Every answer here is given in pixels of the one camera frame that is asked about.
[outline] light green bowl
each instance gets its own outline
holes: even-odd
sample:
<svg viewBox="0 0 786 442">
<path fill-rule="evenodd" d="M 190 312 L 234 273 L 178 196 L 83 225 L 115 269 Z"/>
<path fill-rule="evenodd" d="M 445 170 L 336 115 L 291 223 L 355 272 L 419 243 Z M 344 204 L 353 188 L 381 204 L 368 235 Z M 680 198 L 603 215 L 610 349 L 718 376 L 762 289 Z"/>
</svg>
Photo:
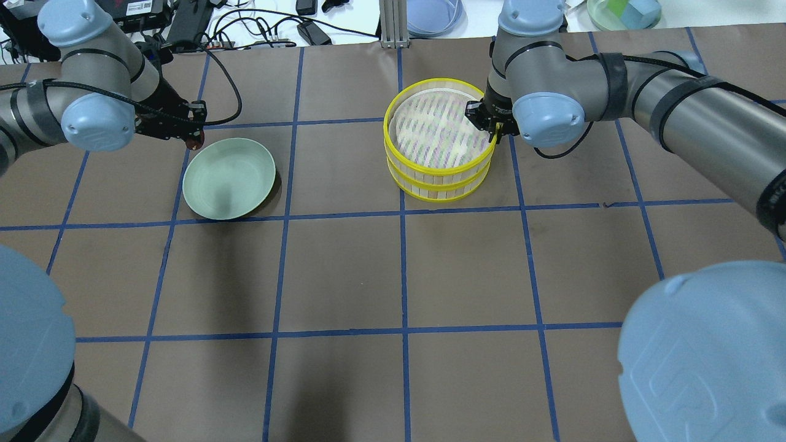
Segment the light green bowl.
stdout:
<svg viewBox="0 0 786 442">
<path fill-rule="evenodd" d="M 243 216 L 262 204 L 276 178 L 265 146 L 247 138 L 227 138 L 199 152 L 183 176 L 183 197 L 209 219 Z"/>
</svg>

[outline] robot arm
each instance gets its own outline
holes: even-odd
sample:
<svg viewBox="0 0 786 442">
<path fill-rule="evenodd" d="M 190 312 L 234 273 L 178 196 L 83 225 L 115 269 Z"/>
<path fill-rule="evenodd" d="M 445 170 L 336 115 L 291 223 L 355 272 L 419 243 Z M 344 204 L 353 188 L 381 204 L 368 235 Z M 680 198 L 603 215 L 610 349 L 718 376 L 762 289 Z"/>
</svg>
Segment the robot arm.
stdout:
<svg viewBox="0 0 786 442">
<path fill-rule="evenodd" d="M 569 61 L 558 32 L 563 8 L 562 0 L 505 2 L 485 96 L 467 107 L 476 127 L 501 124 L 503 134 L 546 148 L 577 138 L 585 121 L 632 118 L 786 239 L 786 118 L 715 77 L 644 62 L 695 68 L 695 55 Z"/>
<path fill-rule="evenodd" d="M 51 0 L 39 14 L 39 28 L 61 48 L 61 78 L 0 94 L 0 175 L 22 154 L 62 142 L 115 150 L 139 133 L 180 138 L 189 149 L 202 146 L 204 101 L 180 98 L 93 0 Z M 115 98 L 74 88 L 74 83 L 123 95 L 192 123 L 163 120 Z"/>
</svg>

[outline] light blue block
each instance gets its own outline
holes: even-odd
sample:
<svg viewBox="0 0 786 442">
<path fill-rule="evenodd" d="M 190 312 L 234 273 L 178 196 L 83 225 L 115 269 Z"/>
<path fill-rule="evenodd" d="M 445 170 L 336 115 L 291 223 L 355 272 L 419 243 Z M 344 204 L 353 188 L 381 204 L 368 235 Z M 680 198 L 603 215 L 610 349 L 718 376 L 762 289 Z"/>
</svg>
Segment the light blue block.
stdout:
<svg viewBox="0 0 786 442">
<path fill-rule="evenodd" d="M 657 0 L 630 0 L 619 18 L 628 29 L 646 29 L 660 16 Z"/>
</svg>

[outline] yellow basket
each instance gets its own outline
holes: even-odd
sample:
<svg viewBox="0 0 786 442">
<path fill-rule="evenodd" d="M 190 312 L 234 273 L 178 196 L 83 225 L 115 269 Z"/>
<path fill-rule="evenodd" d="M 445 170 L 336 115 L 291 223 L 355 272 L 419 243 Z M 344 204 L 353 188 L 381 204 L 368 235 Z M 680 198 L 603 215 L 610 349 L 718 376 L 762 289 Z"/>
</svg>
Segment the yellow basket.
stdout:
<svg viewBox="0 0 786 442">
<path fill-rule="evenodd" d="M 478 155 L 469 162 L 456 167 L 429 167 L 407 158 L 392 140 L 391 122 L 396 110 L 408 98 L 430 90 L 456 92 L 466 96 L 468 100 L 479 100 L 483 96 L 480 89 L 456 79 L 427 79 L 407 87 L 394 98 L 385 113 L 383 126 L 387 165 L 396 184 L 409 195 L 424 201 L 455 201 L 472 193 L 486 178 L 491 156 L 497 145 L 497 135 L 491 139 L 488 145 L 483 145 L 483 150 Z M 453 110 L 461 111 L 459 118 L 464 118 L 463 109 Z M 435 115 L 437 111 L 447 112 L 446 109 L 436 109 Z"/>
</svg>

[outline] grid-patterned table surface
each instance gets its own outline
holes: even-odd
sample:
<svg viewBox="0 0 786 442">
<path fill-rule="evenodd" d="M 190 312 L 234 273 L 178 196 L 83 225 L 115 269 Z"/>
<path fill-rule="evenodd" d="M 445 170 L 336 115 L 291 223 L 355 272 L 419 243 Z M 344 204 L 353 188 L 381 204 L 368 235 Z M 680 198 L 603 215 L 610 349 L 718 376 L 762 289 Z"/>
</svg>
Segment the grid-patterned table surface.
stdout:
<svg viewBox="0 0 786 442">
<path fill-rule="evenodd" d="M 785 39 L 782 24 L 564 35 L 575 57 L 695 50 L 772 100 Z M 244 111 L 208 143 L 258 140 L 281 178 L 234 222 L 188 209 L 177 141 L 22 157 L 0 179 L 0 242 L 63 290 L 78 383 L 151 441 L 632 440 L 615 357 L 628 307 L 664 276 L 786 251 L 629 120 L 563 160 L 507 138 L 462 201 L 404 196 L 387 104 L 419 79 L 482 87 L 488 43 L 221 53 Z M 233 111 L 204 55 L 165 74 L 211 118 Z"/>
</svg>

